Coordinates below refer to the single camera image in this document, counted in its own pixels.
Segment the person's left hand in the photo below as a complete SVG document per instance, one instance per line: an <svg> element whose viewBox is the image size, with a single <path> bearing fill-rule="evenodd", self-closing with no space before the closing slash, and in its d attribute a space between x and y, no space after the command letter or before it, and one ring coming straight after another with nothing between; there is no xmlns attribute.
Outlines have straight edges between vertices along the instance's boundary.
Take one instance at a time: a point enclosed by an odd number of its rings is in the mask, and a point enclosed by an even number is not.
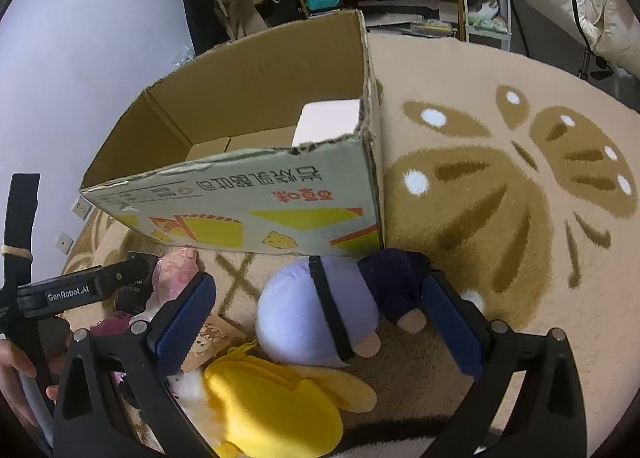
<svg viewBox="0 0 640 458"><path fill-rule="evenodd" d="M70 333L65 342L48 361L51 374L57 376L62 372L68 345L70 345ZM12 341L1 334L1 394L25 429L40 429L32 407L29 406L25 391L21 382L21 374L25 377L35 378L36 367L29 360L25 352L18 348ZM58 399L58 385L48 386L46 395L55 404Z"/></svg>

